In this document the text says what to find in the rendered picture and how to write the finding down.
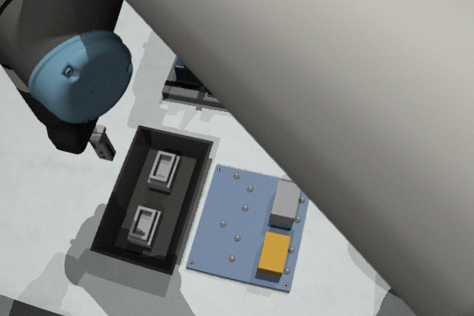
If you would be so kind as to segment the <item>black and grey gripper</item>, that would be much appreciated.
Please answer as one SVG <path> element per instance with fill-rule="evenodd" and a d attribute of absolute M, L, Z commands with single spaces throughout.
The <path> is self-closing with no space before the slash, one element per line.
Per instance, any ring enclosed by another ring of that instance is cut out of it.
<path fill-rule="evenodd" d="M 105 126 L 96 124 L 99 118 L 81 124 L 72 124 L 57 118 L 30 94 L 27 86 L 13 70 L 3 66 L 2 68 L 17 87 L 18 92 L 26 101 L 33 114 L 46 126 L 48 138 L 58 150 L 81 154 L 84 152 L 88 142 L 90 142 L 99 158 L 109 161 L 114 160 L 116 151 L 105 133 Z"/>

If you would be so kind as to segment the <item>yellow rectangular block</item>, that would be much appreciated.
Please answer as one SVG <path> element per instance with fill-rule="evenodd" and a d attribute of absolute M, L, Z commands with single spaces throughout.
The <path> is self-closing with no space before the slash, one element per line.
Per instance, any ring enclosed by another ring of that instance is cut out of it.
<path fill-rule="evenodd" d="M 266 231 L 258 273 L 280 277 L 283 274 L 291 236 Z"/>

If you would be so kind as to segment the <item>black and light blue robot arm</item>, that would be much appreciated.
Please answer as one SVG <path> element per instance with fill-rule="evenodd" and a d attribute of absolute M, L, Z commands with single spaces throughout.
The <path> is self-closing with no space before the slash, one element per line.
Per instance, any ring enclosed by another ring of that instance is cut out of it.
<path fill-rule="evenodd" d="M 0 0 L 59 119 L 133 74 L 123 0 Z M 474 316 L 474 0 L 125 0 L 417 316 Z"/>

